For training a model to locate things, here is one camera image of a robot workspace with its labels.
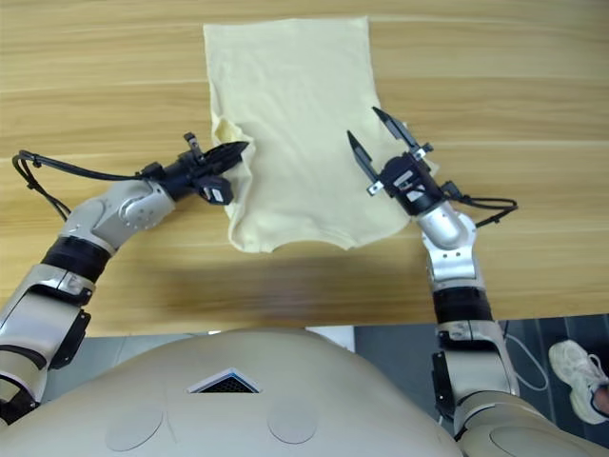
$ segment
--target shoe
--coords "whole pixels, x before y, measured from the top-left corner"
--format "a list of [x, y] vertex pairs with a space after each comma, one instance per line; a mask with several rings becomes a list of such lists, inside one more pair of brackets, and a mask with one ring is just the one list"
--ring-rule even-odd
[[593, 405], [594, 392], [609, 385], [609, 378], [600, 367], [600, 360], [588, 354], [575, 341], [556, 343], [549, 351], [550, 365], [561, 381], [571, 386], [571, 405], [578, 417], [588, 424], [608, 420]]

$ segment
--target floor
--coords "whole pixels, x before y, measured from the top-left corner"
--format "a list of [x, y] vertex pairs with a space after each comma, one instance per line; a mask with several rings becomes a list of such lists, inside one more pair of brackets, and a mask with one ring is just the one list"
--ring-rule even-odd
[[[432, 417], [439, 417], [434, 405], [431, 384], [432, 352], [437, 350], [433, 325], [375, 326], [326, 328], [326, 336], [338, 340], [374, 364], [399, 389]], [[510, 321], [509, 334], [519, 338], [536, 357], [549, 375], [549, 388], [543, 392], [521, 386], [521, 396], [560, 428], [609, 447], [609, 423], [588, 426], [573, 413], [568, 399], [569, 388], [549, 367], [547, 350], [566, 338], [578, 341], [596, 353], [609, 372], [609, 315], [581, 316], [540, 320]], [[125, 338], [87, 338], [72, 364], [49, 374], [48, 388], [43, 402], [85, 383], [127, 359], [142, 352], [191, 334], [134, 336]], [[539, 371], [522, 349], [508, 342], [517, 372], [534, 386], [543, 384]], [[447, 429], [451, 425], [444, 423]]]

